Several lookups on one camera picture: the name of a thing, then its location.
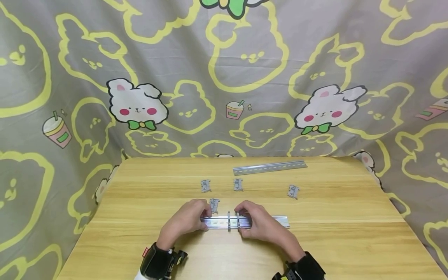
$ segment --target hand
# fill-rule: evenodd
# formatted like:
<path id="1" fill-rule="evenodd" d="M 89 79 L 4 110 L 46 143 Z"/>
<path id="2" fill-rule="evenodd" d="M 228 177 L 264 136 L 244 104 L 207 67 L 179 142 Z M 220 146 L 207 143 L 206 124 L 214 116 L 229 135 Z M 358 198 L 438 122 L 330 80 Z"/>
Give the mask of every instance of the hand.
<path id="1" fill-rule="evenodd" d="M 290 262 L 297 262 L 305 256 L 297 238 L 272 218 L 263 206 L 245 200 L 235 207 L 235 212 L 252 219 L 250 229 L 239 229 L 243 238 L 258 239 L 279 246 L 288 255 Z"/>
<path id="2" fill-rule="evenodd" d="M 203 217 L 211 217 L 211 208 L 207 200 L 192 199 L 185 203 L 162 227 L 157 247 L 168 251 L 181 235 L 197 230 L 208 231 L 207 225 L 201 221 Z"/>

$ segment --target patterned backdrop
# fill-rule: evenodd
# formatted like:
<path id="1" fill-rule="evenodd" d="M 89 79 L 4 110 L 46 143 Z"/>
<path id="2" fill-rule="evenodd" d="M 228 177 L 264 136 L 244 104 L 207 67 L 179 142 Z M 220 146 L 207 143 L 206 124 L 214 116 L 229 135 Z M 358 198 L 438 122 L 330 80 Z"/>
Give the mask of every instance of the patterned backdrop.
<path id="1" fill-rule="evenodd" d="M 448 273 L 444 0 L 0 0 L 0 279 L 128 157 L 354 156 Z"/>

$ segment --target pink cheek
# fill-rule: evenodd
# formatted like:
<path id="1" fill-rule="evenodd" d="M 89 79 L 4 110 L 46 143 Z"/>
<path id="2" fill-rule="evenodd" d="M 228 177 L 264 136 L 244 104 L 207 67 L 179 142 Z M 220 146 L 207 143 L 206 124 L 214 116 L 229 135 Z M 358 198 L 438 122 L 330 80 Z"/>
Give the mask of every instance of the pink cheek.
<path id="1" fill-rule="evenodd" d="M 127 115 L 129 115 L 129 110 L 128 109 L 121 109 L 120 110 L 120 114 L 124 115 L 124 116 L 127 116 Z"/>
<path id="2" fill-rule="evenodd" d="M 309 115 L 309 116 L 306 116 L 303 120 L 308 122 L 308 121 L 312 121 L 313 119 L 314 119 L 314 116 Z"/>
<path id="3" fill-rule="evenodd" d="M 332 117 L 334 117 L 334 118 L 338 118 L 338 117 L 340 117 L 342 115 L 342 112 L 341 111 L 336 111 L 336 112 L 333 112 L 332 113 Z"/>
<path id="4" fill-rule="evenodd" d="M 157 113 L 157 110 L 155 108 L 149 108 L 148 110 L 146 110 L 146 112 L 148 113 L 148 115 L 155 115 Z"/>

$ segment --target white sleeve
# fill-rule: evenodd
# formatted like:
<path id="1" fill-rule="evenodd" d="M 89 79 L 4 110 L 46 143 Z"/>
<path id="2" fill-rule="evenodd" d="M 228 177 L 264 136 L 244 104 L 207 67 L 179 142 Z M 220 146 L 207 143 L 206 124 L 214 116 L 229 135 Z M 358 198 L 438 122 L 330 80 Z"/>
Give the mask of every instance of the white sleeve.
<path id="1" fill-rule="evenodd" d="M 140 273 L 140 269 L 138 270 L 137 275 L 135 276 L 134 280 L 156 280 L 155 278 L 146 278 Z"/>

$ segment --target green bow tie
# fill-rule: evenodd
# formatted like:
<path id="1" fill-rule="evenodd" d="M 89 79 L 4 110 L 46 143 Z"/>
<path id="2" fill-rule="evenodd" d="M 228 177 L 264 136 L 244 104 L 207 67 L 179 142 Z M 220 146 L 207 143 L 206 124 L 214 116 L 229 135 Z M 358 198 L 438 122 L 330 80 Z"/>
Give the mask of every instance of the green bow tie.
<path id="1" fill-rule="evenodd" d="M 149 130 L 156 130 L 155 125 L 154 125 L 154 121 L 128 121 L 129 124 L 129 129 L 131 130 L 137 130 L 139 128 L 143 128 L 146 127 Z"/>
<path id="2" fill-rule="evenodd" d="M 242 17 L 242 15 L 244 14 L 244 0 L 225 0 L 225 1 L 220 1 L 220 0 L 201 0 L 202 6 L 204 6 L 205 8 L 213 8 L 218 6 L 221 3 L 227 3 L 226 7 L 222 7 L 222 8 L 228 8 L 230 16 L 235 18 L 235 19 L 240 19 Z"/>
<path id="3" fill-rule="evenodd" d="M 318 131 L 320 133 L 327 133 L 330 130 L 332 123 L 327 122 L 321 125 L 315 125 L 315 126 L 307 126 L 303 129 L 302 135 L 306 135 L 310 133 L 311 131 Z"/>

